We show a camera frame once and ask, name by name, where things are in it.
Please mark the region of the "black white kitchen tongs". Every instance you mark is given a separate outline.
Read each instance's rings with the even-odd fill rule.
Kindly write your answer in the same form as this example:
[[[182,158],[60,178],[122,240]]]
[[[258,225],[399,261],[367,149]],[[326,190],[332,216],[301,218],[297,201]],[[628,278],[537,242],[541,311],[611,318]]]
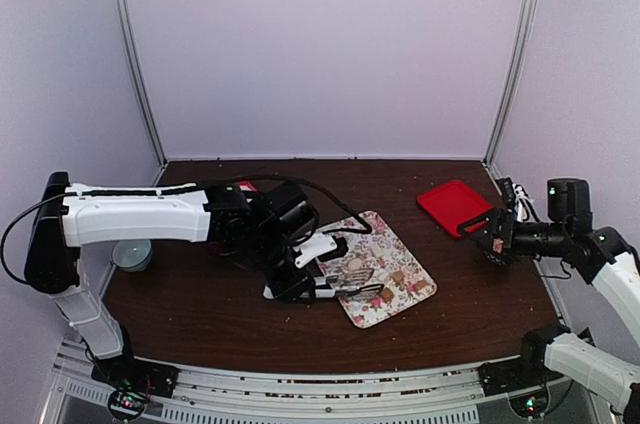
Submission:
[[[338,297],[355,297],[363,294],[379,294],[384,283],[373,282],[373,270],[361,269],[333,275],[314,276],[313,282],[304,284],[301,290],[287,291],[283,297],[275,297],[272,289],[266,285],[263,297],[282,302],[313,302],[316,299],[334,299]]]

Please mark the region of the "brown striped chocolate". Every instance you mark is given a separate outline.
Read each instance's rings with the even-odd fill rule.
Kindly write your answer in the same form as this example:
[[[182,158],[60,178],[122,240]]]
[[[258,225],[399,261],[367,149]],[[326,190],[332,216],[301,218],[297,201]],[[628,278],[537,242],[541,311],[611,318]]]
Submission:
[[[379,297],[385,302],[385,303],[389,303],[393,300],[394,298],[394,294],[393,292],[388,289],[388,288],[384,288],[380,293],[379,293]]]

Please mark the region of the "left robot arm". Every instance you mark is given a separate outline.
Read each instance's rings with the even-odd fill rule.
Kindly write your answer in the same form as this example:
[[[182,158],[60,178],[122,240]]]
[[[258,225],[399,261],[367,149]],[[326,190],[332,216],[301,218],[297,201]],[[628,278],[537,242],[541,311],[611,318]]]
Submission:
[[[337,230],[321,231],[306,194],[314,189],[355,217],[326,188],[289,176],[254,174],[155,188],[103,188],[50,175],[41,200],[12,220],[35,216],[22,276],[15,282],[49,295],[106,373],[123,388],[137,386],[144,368],[133,358],[125,329],[89,288],[79,269],[85,245],[131,240],[209,243],[243,259],[265,279],[267,297],[281,302],[353,296],[362,284],[314,277],[308,265],[341,249]]]

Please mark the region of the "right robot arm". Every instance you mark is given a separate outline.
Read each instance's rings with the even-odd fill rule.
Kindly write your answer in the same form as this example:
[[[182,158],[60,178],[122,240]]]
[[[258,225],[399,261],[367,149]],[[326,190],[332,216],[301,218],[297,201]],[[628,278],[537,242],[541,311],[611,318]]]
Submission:
[[[639,336],[639,253],[613,227],[593,226],[590,187],[581,178],[547,182],[547,221],[521,221],[508,178],[498,182],[503,207],[457,227],[497,264],[520,257],[557,258],[604,298],[633,338]],[[512,374],[530,386],[550,373],[568,377],[604,399],[625,423],[639,420],[639,368],[587,343],[560,324],[528,332]]]

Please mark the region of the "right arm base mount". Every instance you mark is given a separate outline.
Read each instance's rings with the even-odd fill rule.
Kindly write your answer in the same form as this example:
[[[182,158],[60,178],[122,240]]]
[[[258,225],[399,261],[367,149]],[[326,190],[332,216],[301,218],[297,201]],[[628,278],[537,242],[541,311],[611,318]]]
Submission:
[[[516,416],[534,419],[547,413],[550,392],[546,378],[519,358],[484,363],[477,371],[484,396],[506,397]]]

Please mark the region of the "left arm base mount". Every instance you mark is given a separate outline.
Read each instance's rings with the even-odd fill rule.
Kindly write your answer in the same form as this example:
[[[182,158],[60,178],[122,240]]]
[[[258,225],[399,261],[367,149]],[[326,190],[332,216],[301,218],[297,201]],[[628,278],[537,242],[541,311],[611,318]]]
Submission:
[[[141,417],[153,397],[171,398],[179,376],[175,366],[125,355],[91,361],[91,378],[112,388],[106,407],[111,416],[121,422]]]

